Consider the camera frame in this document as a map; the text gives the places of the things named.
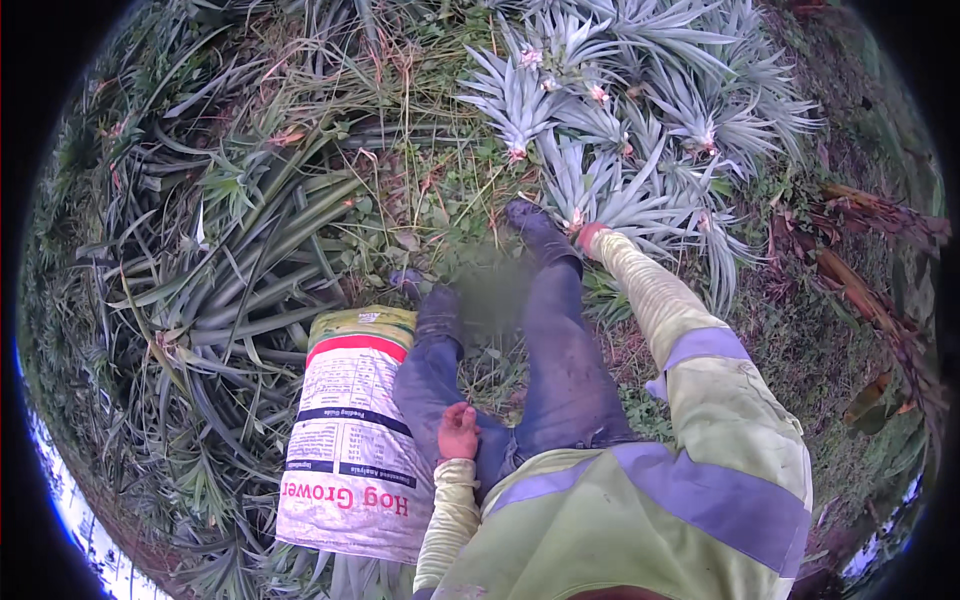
dark boot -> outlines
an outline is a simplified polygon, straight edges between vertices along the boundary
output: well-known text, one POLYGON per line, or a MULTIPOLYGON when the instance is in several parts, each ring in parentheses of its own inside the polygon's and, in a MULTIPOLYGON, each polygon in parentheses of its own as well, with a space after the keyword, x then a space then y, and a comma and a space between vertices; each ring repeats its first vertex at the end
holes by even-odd
POLYGON ((566 260, 583 276, 584 266, 580 262, 580 255, 542 208, 522 198, 515 198, 507 203, 504 214, 507 215, 507 223, 520 232, 520 237, 537 257, 541 267, 566 260))
POLYGON ((393 271, 390 283, 399 287, 403 294, 419 305, 417 326, 414 329, 414 344, 431 337, 447 336, 457 343, 457 360, 464 357, 463 325, 460 321, 460 297, 451 288, 434 284, 429 294, 423 296, 418 284, 423 275, 416 269, 393 271))

red glove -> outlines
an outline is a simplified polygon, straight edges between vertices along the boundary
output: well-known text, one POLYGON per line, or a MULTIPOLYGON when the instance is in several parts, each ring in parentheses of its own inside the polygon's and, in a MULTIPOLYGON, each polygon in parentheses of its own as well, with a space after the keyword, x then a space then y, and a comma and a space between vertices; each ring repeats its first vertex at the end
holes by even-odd
POLYGON ((444 419, 437 432, 440 462, 451 458, 473 459, 477 455, 477 412, 466 402, 457 402, 444 411, 444 419))
POLYGON ((580 235, 577 236, 577 246, 590 258, 593 258, 593 255, 590 253, 590 244, 593 243, 593 236, 601 229, 609 229, 609 227, 597 221, 587 223, 580 229, 580 235))

long sleeve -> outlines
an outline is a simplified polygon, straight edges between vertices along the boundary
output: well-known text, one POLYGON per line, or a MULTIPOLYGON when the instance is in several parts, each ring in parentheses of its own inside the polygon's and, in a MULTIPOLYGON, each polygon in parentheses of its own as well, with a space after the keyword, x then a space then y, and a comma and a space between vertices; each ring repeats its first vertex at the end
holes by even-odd
MULTIPOLYGON (((777 402, 726 323, 626 236, 604 229, 591 241, 630 299, 659 371, 678 450, 697 463, 735 468, 813 502, 800 422, 777 402)), ((785 597, 790 582, 784 580, 785 597)))
POLYGON ((460 550, 480 526, 480 510, 473 498, 476 465, 470 459, 457 458, 441 463, 434 470, 437 485, 433 516, 423 537, 414 578, 415 598, 429 598, 460 550))

blue reflective stripe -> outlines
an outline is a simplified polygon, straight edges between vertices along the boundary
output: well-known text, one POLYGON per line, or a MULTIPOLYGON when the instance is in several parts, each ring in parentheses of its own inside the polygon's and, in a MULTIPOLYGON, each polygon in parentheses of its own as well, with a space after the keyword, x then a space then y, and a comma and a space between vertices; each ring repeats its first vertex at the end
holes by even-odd
MULTIPOLYGON (((655 442, 621 444, 610 452, 630 481, 667 513, 781 577, 796 577, 810 511, 793 493, 733 468, 694 463, 686 450, 674 457, 655 442)), ((566 492, 596 458, 516 482, 497 498, 488 517, 515 502, 566 492)))
POLYGON ((500 497, 493 503, 490 512, 487 513, 487 517, 490 517, 493 513, 514 502, 539 498, 549 493, 566 492, 573 487, 573 484, 577 483, 580 475, 583 474, 583 472, 587 470, 587 467, 595 460, 597 460, 597 457, 592 456, 580 461, 573 467, 533 475, 517 481, 500 494, 500 497))
POLYGON ((682 361, 698 356, 722 356, 724 358, 750 360, 750 354, 747 353, 739 338, 729 327, 690 329, 673 343, 660 376, 647 381, 643 387, 651 396, 666 400, 666 372, 682 361))

blue jeans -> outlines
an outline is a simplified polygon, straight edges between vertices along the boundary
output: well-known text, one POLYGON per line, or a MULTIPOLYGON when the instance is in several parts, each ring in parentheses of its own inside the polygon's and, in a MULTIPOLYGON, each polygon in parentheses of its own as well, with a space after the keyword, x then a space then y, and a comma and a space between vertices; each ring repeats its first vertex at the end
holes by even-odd
MULTIPOLYGON (((523 419, 507 427, 477 413, 477 503, 524 461, 557 448, 602 448, 637 439, 616 384, 581 317, 581 282, 571 258, 540 270, 523 315, 530 385, 523 419)), ((403 413, 428 464, 440 459, 437 430, 447 406, 464 401, 457 389, 458 344, 449 336, 414 341, 394 383, 403 413)))

